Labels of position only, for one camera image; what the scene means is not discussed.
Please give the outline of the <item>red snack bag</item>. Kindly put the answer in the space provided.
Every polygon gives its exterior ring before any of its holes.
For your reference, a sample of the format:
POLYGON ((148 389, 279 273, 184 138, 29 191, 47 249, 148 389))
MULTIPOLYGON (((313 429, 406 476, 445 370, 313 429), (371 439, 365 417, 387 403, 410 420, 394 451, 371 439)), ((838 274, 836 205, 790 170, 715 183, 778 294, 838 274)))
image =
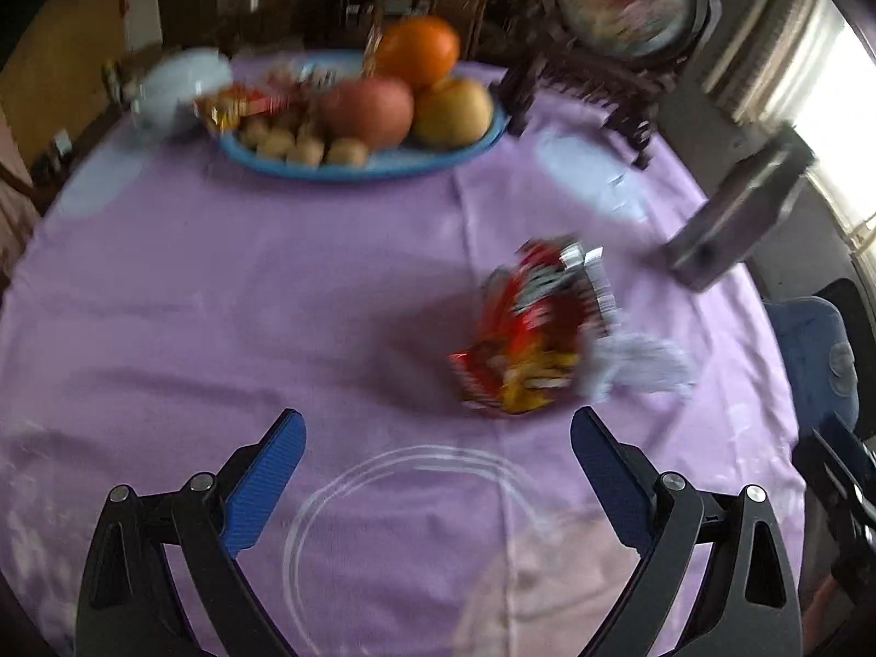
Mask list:
POLYGON ((617 311, 602 247, 573 236, 528 240, 482 285, 472 344, 448 356, 463 402, 495 416, 548 408, 616 331, 617 311))

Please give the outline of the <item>clear crumpled plastic bag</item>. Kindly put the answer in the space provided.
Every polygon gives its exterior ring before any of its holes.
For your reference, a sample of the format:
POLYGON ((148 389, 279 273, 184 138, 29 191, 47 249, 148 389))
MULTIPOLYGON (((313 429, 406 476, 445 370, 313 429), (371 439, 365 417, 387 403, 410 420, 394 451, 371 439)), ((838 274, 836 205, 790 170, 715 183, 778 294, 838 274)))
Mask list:
POLYGON ((582 337, 572 389, 589 404, 601 404, 619 390, 689 397, 693 387, 692 360, 671 341, 628 331, 582 337))

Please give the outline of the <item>silver metal bottle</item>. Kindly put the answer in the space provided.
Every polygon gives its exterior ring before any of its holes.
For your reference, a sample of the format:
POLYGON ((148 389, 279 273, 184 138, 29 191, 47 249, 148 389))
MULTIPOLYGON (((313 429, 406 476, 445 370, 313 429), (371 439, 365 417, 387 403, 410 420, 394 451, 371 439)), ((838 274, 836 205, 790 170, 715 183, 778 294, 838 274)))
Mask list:
POLYGON ((665 245, 668 268, 704 292, 745 261, 780 226, 806 182, 815 154, 790 123, 735 163, 719 188, 665 245))

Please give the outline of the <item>purple printed tablecloth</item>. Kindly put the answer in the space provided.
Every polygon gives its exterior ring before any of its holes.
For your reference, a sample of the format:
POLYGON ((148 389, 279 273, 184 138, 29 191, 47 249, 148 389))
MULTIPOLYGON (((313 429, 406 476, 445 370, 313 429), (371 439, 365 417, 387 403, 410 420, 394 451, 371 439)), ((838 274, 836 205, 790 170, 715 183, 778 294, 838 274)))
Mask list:
POLYGON ((534 238, 604 253, 634 331, 686 351, 687 395, 615 391, 600 416, 698 488, 768 491, 791 561, 803 483, 790 385, 744 268, 705 293, 662 247, 702 203, 662 141, 644 171, 554 95, 466 165, 363 186, 246 171, 206 136, 120 126, 37 227, 2 305, 2 571, 73 649, 107 492, 174 491, 300 411, 302 464, 240 563, 303 655, 573 655, 637 556, 569 439, 572 405, 463 405, 451 354, 481 283, 534 238))

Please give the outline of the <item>round embroidered wooden screen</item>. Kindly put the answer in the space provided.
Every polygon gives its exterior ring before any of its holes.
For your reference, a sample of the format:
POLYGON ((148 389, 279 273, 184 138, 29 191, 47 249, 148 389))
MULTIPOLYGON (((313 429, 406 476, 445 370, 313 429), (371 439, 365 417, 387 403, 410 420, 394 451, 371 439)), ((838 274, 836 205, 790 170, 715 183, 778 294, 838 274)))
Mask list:
POLYGON ((508 132, 523 135, 536 95, 552 90, 605 108, 603 126, 646 169, 659 104, 721 13, 720 0, 520 0, 493 85, 508 132))

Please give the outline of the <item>red snack packet on plate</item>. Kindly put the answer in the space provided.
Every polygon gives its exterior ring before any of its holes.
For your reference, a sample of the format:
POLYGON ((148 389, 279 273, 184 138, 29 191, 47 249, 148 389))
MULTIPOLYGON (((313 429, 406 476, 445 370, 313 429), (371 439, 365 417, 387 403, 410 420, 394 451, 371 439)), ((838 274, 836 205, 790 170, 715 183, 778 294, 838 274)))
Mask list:
POLYGON ((245 83, 232 83, 198 96, 193 101, 193 113, 211 134, 224 135, 236 131, 248 117, 270 116, 286 105, 286 96, 245 83))

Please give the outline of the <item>white ceramic lidded pot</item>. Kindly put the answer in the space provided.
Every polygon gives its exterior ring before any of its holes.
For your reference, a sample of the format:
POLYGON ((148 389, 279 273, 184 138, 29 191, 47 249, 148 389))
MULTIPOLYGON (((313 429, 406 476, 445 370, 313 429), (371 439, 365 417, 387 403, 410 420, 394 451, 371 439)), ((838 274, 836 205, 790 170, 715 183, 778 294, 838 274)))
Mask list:
POLYGON ((198 125, 194 101, 232 83, 230 60, 218 49, 187 49, 169 55, 136 85, 132 123, 152 140, 187 134, 198 125))

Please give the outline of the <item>blue fruit plate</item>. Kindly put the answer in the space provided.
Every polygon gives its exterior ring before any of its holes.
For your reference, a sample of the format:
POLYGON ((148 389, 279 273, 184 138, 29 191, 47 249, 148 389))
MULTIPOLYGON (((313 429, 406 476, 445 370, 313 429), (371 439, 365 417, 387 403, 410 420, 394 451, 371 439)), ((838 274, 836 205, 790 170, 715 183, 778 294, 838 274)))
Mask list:
POLYGON ((297 55, 263 77, 263 90, 288 98, 270 116, 242 120, 236 131, 218 136, 230 160, 260 174, 309 182, 370 182, 433 174, 473 159, 492 148, 505 132, 508 116, 492 92, 493 123, 473 146, 457 150, 423 147, 408 132, 396 148, 371 151, 355 138, 334 138, 318 116, 319 96, 344 79, 379 77, 358 52, 297 55))

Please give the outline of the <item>yellow pear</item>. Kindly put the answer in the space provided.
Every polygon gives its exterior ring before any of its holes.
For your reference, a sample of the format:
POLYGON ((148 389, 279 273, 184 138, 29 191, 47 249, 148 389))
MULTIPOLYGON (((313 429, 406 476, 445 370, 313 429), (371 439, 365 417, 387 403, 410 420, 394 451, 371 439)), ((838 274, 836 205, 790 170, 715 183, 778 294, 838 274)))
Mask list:
POLYGON ((423 147, 457 150, 477 144, 493 123, 490 90, 475 79, 451 77, 414 100, 411 135, 423 147))

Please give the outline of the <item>red apple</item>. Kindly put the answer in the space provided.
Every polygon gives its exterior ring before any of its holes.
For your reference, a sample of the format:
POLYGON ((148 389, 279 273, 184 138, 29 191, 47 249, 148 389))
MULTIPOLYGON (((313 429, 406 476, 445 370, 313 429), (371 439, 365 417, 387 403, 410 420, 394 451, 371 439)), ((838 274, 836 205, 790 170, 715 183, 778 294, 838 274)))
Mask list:
POLYGON ((340 80, 319 96, 318 116, 334 138, 355 138, 371 151, 399 147, 413 125, 414 96, 392 77, 340 80))

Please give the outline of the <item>orange fruit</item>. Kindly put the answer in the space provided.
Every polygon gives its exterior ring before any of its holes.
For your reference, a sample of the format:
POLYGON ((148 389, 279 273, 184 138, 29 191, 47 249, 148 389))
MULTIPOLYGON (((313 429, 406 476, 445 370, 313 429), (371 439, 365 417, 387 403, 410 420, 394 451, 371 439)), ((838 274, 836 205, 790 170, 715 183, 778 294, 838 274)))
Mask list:
POLYGON ((415 16, 384 31, 373 55, 373 73, 419 92, 447 77, 459 58, 460 37, 447 21, 415 16))

